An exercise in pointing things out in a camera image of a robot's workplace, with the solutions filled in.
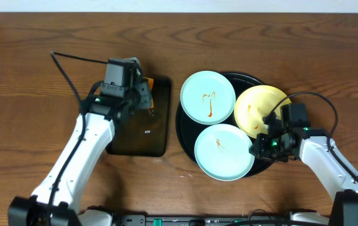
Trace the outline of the light blue plate with sauce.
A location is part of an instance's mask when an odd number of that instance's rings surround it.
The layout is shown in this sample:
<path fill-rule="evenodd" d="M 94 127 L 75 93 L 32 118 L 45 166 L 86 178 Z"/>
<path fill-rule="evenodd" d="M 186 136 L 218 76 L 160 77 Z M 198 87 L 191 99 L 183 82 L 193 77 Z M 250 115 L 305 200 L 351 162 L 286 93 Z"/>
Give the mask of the light blue plate with sauce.
<path fill-rule="evenodd" d="M 183 83 L 180 101 L 190 119 L 213 125 L 223 122 L 233 113 L 236 94 L 231 82 L 222 74 L 200 71 Z"/>

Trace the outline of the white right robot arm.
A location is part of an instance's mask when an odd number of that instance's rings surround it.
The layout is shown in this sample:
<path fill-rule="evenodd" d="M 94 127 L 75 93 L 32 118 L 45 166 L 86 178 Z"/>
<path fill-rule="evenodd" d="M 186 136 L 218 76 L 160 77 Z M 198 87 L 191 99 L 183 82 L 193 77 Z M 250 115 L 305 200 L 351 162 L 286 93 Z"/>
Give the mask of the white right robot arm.
<path fill-rule="evenodd" d="M 250 153 L 268 161 L 290 158 L 306 164 L 333 200 L 329 217 L 313 212 L 293 212 L 294 222 L 358 225 L 358 171 L 337 149 L 329 134 L 312 128 L 306 117 L 266 119 L 267 134 L 259 133 Z"/>

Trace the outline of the orange sponge with green scourer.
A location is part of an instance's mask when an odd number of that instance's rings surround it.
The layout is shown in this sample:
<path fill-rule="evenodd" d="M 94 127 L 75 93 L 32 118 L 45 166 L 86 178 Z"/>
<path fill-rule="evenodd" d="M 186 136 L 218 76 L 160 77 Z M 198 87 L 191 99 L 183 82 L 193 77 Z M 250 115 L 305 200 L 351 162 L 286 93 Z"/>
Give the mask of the orange sponge with green scourer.
<path fill-rule="evenodd" d="M 150 92 L 152 92 L 152 88 L 153 88 L 153 85 L 154 85 L 154 79 L 153 78 L 148 78 L 148 77 L 145 77 L 145 79 L 147 79 L 149 90 L 150 90 Z M 150 109 L 153 109 L 154 108 L 154 101 L 153 101 L 152 97 L 151 97 L 150 103 L 151 103 Z"/>

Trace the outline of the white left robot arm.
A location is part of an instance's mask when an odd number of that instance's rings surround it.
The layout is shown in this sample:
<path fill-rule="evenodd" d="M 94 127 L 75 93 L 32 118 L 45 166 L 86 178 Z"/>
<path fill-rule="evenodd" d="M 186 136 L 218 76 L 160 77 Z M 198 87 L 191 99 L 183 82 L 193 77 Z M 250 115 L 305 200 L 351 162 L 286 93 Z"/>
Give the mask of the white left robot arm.
<path fill-rule="evenodd" d="M 154 81 L 141 70 L 108 72 L 80 101 L 74 131 L 47 177 L 29 198 L 15 197 L 9 225 L 112 225 L 112 213 L 100 207 L 79 212 L 84 188 L 116 127 L 133 111 L 152 107 Z"/>

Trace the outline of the yellow plate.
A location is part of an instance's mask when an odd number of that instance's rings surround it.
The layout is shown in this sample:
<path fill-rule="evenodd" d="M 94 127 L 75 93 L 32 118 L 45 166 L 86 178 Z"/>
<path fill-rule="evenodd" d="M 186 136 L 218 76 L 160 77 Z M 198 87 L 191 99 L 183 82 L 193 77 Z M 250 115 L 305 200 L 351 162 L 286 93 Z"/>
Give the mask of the yellow plate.
<path fill-rule="evenodd" d="M 269 85 L 248 88 L 235 103 L 234 119 L 237 126 L 254 139 L 259 133 L 267 134 L 263 118 L 286 96 L 280 89 Z"/>

